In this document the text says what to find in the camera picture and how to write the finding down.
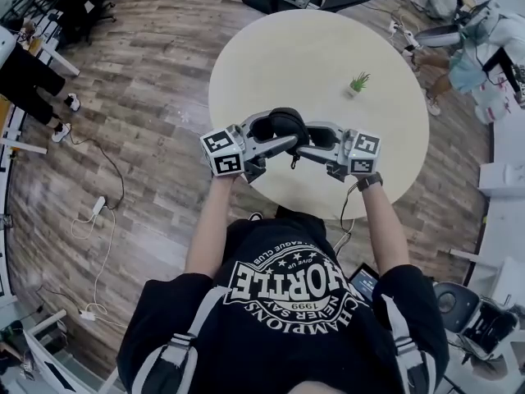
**wooden floor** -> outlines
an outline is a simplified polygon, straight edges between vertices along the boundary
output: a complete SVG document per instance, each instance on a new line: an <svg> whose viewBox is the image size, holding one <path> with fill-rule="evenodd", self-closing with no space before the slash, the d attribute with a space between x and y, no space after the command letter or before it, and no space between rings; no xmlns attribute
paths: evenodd
<svg viewBox="0 0 525 394"><path fill-rule="evenodd" d="M394 11L400 4L409 5L400 0L367 5ZM148 279L171 279L183 268L210 181L199 135L211 128L207 103L213 64L228 40L262 14L240 0L116 0L112 11L118 21L101 22L91 47L80 44L64 52L81 70L67 86L80 96L82 109L74 116L58 104L57 110L71 119L76 140L91 136L100 141L125 178L126 196L116 210L112 251L98 283L97 301L106 305L107 319L127 323ZM389 36L388 13L361 6L341 14ZM414 31L430 25L411 7L401 7L396 15ZM397 48L404 46L400 37L393 42ZM420 81L428 85L439 74L425 70ZM426 162L395 210L413 262L429 276L461 281L468 263L442 251L474 251L484 208L477 191L478 170L489 159L489 134L473 116L469 97L451 92L440 103L442 115L430 117ZM82 359L88 366L107 373L124 328L81 322L68 299L44 289L36 294L35 289L43 282L81 308L93 302L112 218L104 209L85 241L71 236L71 221L89 218L100 195L114 204L120 181L93 144L66 140L56 145L49 136L48 129L27 119L22 140L48 146L49 152L21 152L12 172L12 285L26 303L37 305L41 298L49 312L65 308L71 316L70 348L84 350ZM255 210L269 216L275 209L237 180L231 220ZM327 226L330 242L336 243L342 236L338 223ZM80 225L75 233L88 229ZM355 223L340 261L349 273L362 261L373 263L365 219Z"/></svg>

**small succulent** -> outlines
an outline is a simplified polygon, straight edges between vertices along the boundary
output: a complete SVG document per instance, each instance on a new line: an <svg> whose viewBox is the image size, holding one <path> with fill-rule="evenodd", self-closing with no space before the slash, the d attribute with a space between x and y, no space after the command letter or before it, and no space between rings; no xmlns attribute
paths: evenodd
<svg viewBox="0 0 525 394"><path fill-rule="evenodd" d="M361 92L364 88L366 88L366 83L370 79L370 75L368 73L365 73L364 71L361 72L361 74L358 76L357 79L353 79L350 82L350 88L355 90L356 92Z"/></svg>

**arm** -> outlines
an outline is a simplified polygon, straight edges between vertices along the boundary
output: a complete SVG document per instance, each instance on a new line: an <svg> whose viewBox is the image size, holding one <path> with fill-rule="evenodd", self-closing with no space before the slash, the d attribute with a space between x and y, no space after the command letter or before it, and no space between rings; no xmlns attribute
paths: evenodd
<svg viewBox="0 0 525 394"><path fill-rule="evenodd" d="M409 247L403 227L381 184L377 182L365 189L363 199L379 274L383 276L391 268L410 264Z"/></svg>
<svg viewBox="0 0 525 394"><path fill-rule="evenodd" d="M24 358L16 349L13 349L11 346L9 346L7 343L0 341L0 351L6 351L7 353L10 353L11 355L15 356L20 362L24 362Z"/></svg>
<svg viewBox="0 0 525 394"><path fill-rule="evenodd" d="M235 178L213 177L197 228L189 246L185 273L213 278L221 267L226 245L227 214Z"/></svg>

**black t-shirt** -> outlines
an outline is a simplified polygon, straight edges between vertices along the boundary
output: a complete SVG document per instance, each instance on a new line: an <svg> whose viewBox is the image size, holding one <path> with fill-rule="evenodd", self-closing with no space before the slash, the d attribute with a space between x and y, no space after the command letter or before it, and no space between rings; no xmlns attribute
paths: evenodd
<svg viewBox="0 0 525 394"><path fill-rule="evenodd" d="M445 372L445 330L431 283L418 268L391 269L369 305L326 241L276 221L254 228L215 281L182 274L146 283L117 358L128 391L148 354L174 332L188 331L214 285L231 291L195 341L192 393L278 394L303 381L343 392L402 392L381 294L394 299L411 337L436 360L438 382Z"/></svg>

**sneaker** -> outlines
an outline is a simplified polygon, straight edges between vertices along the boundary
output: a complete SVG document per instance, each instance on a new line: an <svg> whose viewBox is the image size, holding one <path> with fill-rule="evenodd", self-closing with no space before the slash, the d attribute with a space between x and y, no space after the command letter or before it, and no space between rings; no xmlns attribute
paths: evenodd
<svg viewBox="0 0 525 394"><path fill-rule="evenodd" d="M403 52L401 53L401 56L403 57L403 59L407 62L407 64L410 66L410 68L412 69L414 75L416 77L418 77L421 72L421 67L418 66L415 62L414 62L414 57L415 57L415 54L410 52L409 50L406 50L404 49Z"/></svg>
<svg viewBox="0 0 525 394"><path fill-rule="evenodd" d="M72 112L77 112L80 109L80 100L76 97L76 94L67 94L64 103L71 108Z"/></svg>
<svg viewBox="0 0 525 394"><path fill-rule="evenodd" d="M55 143L60 143L64 137L66 137L71 131L71 124L62 124L62 131L55 131L52 134L51 140Z"/></svg>
<svg viewBox="0 0 525 394"><path fill-rule="evenodd" d="M256 213L252 213L252 215L249 217L248 220L252 222L254 220L263 220L263 219L264 219L263 214L256 212Z"/></svg>
<svg viewBox="0 0 525 394"><path fill-rule="evenodd" d="M427 102L427 111L430 115L437 117L441 114L441 109L437 104L436 98L428 97L428 90L422 88L423 95L425 95L425 101Z"/></svg>

